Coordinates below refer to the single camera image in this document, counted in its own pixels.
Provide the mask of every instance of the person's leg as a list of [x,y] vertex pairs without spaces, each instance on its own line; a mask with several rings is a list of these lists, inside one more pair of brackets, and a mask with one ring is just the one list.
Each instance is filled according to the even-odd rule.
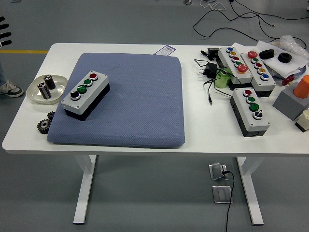
[[0,94],[9,96],[9,97],[19,97],[24,94],[22,88],[14,85],[10,80],[6,80],[4,77],[4,71],[0,62]]
[[4,77],[4,71],[3,71],[3,68],[0,62],[0,86],[4,85],[5,83],[6,83],[6,79]]

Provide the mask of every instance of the table leg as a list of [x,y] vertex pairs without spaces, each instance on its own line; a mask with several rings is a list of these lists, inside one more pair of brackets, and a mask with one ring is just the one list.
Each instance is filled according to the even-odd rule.
[[83,225],[85,223],[88,199],[97,156],[75,155],[75,158],[82,171],[84,172],[84,175],[81,184],[81,190],[78,196],[73,223],[77,225]]
[[255,194],[251,174],[263,162],[264,157],[237,157],[242,184],[245,190],[252,225],[264,225],[261,210]]

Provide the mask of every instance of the metal gear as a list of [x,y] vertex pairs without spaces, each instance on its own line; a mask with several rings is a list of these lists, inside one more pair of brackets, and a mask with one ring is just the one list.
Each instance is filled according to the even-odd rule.
[[51,111],[47,114],[47,117],[50,121],[53,121],[54,115],[55,115],[54,111]]
[[41,134],[47,134],[49,131],[51,121],[49,119],[44,119],[40,121],[37,125],[37,128]]

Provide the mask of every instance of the blue cushion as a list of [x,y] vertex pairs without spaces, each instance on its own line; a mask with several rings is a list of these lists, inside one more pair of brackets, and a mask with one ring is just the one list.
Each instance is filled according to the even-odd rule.
[[91,70],[108,75],[111,90],[85,121],[67,116],[59,103],[49,142],[161,148],[184,143],[182,70],[176,57],[82,54],[62,98]]

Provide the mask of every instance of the label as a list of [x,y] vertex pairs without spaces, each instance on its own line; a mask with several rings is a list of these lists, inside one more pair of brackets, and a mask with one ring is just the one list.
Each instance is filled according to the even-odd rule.
[[164,46],[159,51],[157,51],[154,55],[161,55],[161,56],[169,56],[172,52],[174,52],[176,49],[171,46]]

